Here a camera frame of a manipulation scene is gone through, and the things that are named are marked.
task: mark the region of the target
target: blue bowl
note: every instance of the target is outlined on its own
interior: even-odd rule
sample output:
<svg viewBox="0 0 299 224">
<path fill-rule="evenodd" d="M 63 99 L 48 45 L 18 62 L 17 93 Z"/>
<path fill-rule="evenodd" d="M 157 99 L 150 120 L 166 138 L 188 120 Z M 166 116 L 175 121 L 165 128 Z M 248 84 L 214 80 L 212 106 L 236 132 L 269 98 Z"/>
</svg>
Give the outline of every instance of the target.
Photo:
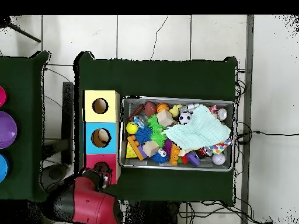
<svg viewBox="0 0 299 224">
<path fill-rule="evenodd" d="M 0 183 L 5 179 L 7 172 L 8 161 L 3 155 L 0 155 Z"/>
</svg>

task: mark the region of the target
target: purple bowl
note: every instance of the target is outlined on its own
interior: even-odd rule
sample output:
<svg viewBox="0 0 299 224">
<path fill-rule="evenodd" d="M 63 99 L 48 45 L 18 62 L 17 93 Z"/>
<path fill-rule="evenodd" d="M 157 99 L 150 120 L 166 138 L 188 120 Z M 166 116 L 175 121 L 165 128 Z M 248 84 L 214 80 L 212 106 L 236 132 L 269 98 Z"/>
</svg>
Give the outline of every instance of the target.
<svg viewBox="0 0 299 224">
<path fill-rule="evenodd" d="M 16 123 L 13 118 L 4 111 L 0 111 L 0 149 L 10 146 L 16 139 Z"/>
</svg>

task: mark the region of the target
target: green tablecloth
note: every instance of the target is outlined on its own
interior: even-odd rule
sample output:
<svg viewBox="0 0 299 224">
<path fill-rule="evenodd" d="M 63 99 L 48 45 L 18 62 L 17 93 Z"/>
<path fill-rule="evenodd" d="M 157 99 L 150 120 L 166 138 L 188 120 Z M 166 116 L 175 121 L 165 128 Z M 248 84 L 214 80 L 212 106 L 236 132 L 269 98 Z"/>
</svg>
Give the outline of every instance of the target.
<svg viewBox="0 0 299 224">
<path fill-rule="evenodd" d="M 225 61 L 129 61 L 92 59 L 80 53 L 75 84 L 82 90 L 115 90 L 125 95 L 235 101 L 234 57 Z M 79 111 L 82 123 L 82 111 Z M 79 148 L 82 150 L 82 124 Z M 106 192 L 124 200 L 233 203 L 233 170 L 229 172 L 122 168 L 116 185 Z"/>
<path fill-rule="evenodd" d="M 10 167 L 7 177 L 0 183 L 0 199 L 46 199 L 39 177 L 43 116 L 41 73 L 48 57 L 45 51 L 31 58 L 0 57 L 0 85 L 8 95 L 0 111 L 10 114 L 18 127 L 14 143 L 0 149 Z"/>
</svg>

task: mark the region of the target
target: light blue towel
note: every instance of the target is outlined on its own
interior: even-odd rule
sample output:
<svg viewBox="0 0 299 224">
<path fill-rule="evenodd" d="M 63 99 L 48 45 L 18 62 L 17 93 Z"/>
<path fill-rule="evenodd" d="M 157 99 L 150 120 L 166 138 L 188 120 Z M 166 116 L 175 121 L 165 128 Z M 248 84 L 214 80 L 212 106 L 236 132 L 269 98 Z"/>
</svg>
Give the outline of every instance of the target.
<svg viewBox="0 0 299 224">
<path fill-rule="evenodd" d="M 186 125 L 175 125 L 166 129 L 164 133 L 181 149 L 202 148 L 225 141 L 231 130 L 222 125 L 210 110 L 200 105 L 192 114 Z"/>
</svg>

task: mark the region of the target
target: yellow cube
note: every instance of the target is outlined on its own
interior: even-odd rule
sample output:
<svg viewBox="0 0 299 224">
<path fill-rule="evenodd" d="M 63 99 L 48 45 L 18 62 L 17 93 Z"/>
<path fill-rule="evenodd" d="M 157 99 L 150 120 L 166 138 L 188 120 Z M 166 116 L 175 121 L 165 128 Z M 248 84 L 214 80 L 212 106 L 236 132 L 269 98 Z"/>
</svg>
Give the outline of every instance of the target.
<svg viewBox="0 0 299 224">
<path fill-rule="evenodd" d="M 84 90 L 85 122 L 119 121 L 120 99 L 114 90 Z"/>
</svg>

